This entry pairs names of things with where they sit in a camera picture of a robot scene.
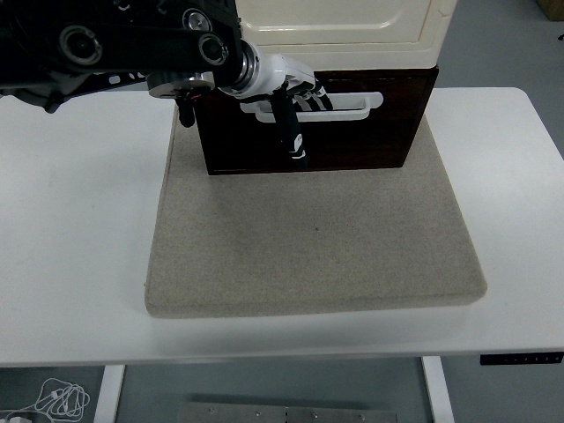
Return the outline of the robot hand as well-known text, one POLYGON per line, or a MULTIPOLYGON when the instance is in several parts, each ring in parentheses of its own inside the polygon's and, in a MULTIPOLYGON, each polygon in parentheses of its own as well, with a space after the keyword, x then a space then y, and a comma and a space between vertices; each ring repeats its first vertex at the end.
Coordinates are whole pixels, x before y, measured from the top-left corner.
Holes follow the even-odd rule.
POLYGON ((309 66, 281 54, 265 54, 258 47, 246 44, 241 75, 233 85, 220 91, 241 103, 268 101, 285 150, 297 167, 308 166, 294 100, 304 100, 314 112, 333 109, 323 85, 309 66))

